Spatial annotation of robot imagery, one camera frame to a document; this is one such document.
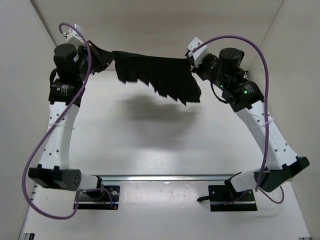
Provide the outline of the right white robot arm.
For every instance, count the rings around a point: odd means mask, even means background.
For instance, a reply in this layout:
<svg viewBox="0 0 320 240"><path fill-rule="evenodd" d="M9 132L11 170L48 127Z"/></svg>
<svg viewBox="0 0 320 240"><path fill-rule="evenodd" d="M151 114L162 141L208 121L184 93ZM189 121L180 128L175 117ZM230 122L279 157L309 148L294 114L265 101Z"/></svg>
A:
<svg viewBox="0 0 320 240"><path fill-rule="evenodd" d="M263 153L261 169L240 172L225 181L226 198L236 200L243 191L255 187L270 193L310 165L280 133L265 109L267 101L258 85L245 78L245 71L240 68L245 55L242 50L228 47L215 56L205 45L192 49L189 55L194 60L192 71L222 90L224 102L244 122Z"/></svg>

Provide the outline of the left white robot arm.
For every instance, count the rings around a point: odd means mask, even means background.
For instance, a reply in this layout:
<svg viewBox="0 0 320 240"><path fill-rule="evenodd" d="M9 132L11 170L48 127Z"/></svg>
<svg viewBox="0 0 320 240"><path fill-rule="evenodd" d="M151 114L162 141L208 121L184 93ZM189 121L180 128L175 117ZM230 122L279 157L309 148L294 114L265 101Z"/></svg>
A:
<svg viewBox="0 0 320 240"><path fill-rule="evenodd" d="M54 49L56 68L51 72L48 137L37 167L28 177L45 189L87 191L93 199L104 195L105 187L97 175L71 169L69 151L74 123L79 112L87 73L99 73L112 61L112 55L88 41L76 47L64 43Z"/></svg>

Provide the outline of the black pleated skirt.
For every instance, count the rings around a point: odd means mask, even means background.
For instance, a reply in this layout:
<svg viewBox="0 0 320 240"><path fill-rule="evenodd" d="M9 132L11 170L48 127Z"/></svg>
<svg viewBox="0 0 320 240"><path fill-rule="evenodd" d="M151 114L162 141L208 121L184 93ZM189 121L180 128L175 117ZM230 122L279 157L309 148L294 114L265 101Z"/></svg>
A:
<svg viewBox="0 0 320 240"><path fill-rule="evenodd" d="M124 51L111 51L118 80L123 83L152 85L162 97L175 101L199 103L201 89L192 75L186 58L148 56Z"/></svg>

